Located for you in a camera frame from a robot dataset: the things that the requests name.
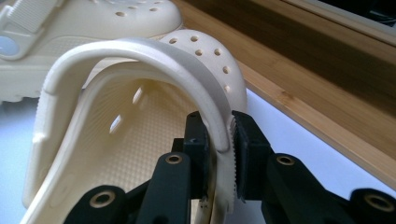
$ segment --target wooden board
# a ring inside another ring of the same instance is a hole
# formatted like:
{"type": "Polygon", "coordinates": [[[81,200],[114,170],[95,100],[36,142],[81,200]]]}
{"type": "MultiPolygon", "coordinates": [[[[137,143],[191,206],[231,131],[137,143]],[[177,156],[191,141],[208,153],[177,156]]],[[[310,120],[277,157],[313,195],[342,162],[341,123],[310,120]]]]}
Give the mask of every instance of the wooden board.
{"type": "Polygon", "coordinates": [[[174,2],[251,90],[396,189],[396,48],[277,0],[174,2]]]}

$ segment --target shoe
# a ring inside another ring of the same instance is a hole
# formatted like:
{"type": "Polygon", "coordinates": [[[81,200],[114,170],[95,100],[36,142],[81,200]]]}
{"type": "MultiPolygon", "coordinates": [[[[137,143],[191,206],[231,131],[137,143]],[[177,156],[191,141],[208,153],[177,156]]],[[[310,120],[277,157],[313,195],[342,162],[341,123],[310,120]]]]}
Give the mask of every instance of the shoe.
{"type": "Polygon", "coordinates": [[[182,27],[177,7],[166,0],[20,0],[7,6],[12,2],[0,12],[0,103],[38,97],[50,67],[76,46],[129,36],[158,39],[182,27]]]}
{"type": "Polygon", "coordinates": [[[191,217],[222,223],[233,211],[232,110],[246,109],[245,82],[233,56],[198,31],[174,31],[160,41],[95,42],[66,52],[40,95],[21,223],[63,223],[90,189],[130,191],[147,181],[196,110],[215,159],[208,197],[201,206],[192,204],[191,217]],[[110,65],[81,94],[95,64],[110,56],[135,62],[110,65]]]}

